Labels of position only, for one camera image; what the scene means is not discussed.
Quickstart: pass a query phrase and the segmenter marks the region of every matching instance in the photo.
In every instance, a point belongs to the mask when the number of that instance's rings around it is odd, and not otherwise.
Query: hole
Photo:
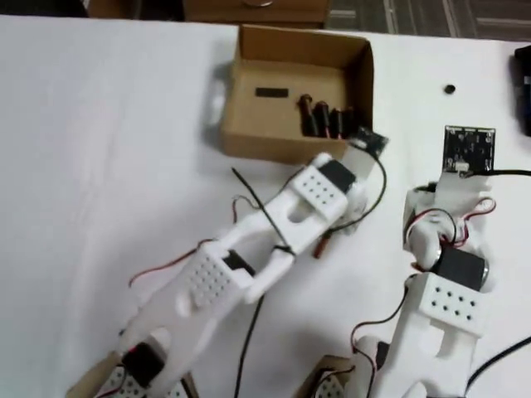
[[[313,212],[312,207],[309,203],[305,201],[300,201],[297,203],[297,206],[288,214],[288,220],[294,224],[299,224],[300,222],[306,220]]]

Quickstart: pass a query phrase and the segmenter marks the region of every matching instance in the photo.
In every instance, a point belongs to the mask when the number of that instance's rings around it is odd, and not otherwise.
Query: small black chip
[[[487,172],[494,166],[495,129],[446,126],[443,172]]]

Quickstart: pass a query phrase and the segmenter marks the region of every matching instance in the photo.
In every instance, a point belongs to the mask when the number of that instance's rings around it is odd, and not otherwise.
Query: perforated panel
[[[344,390],[336,376],[330,376],[324,380],[315,392],[315,398],[343,398]]]
[[[198,256],[197,263],[188,272],[188,283],[193,301],[199,308],[211,305],[231,286],[231,277],[225,264],[217,264],[209,256]]]
[[[291,183],[292,187],[327,220],[343,214],[347,197],[319,170],[308,166]]]
[[[115,388],[118,388],[118,386],[121,385],[122,380],[124,379],[124,369],[121,367],[117,367],[114,369],[114,371],[111,373],[109,379],[105,382],[105,384],[100,388],[100,391],[98,391],[98,394],[95,395],[95,397],[99,397],[102,394],[105,394],[107,391],[112,391]],[[120,388],[119,391],[116,391],[114,394],[108,396],[108,397],[116,397],[116,398],[149,398],[148,393],[144,388],[139,386],[139,384],[134,380],[133,377],[127,375],[125,377],[124,384],[122,385],[122,388]],[[183,388],[182,383],[178,383],[167,395],[166,398],[192,398],[188,397],[186,391]]]
[[[484,295],[438,275],[427,274],[419,310],[426,316],[476,336],[483,334]]]

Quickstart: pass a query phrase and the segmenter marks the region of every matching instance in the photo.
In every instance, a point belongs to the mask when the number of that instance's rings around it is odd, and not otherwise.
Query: gray carpet
[[[330,29],[531,41],[531,0],[330,0]]]

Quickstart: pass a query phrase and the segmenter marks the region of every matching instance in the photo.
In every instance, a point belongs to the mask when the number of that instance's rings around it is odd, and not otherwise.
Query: open cardboard box
[[[222,125],[225,153],[281,163],[306,163],[320,152],[341,158],[343,140],[305,137],[302,94],[329,108],[353,106],[373,126],[373,51],[361,37],[243,26]],[[257,87],[287,88],[287,98],[263,98]]]

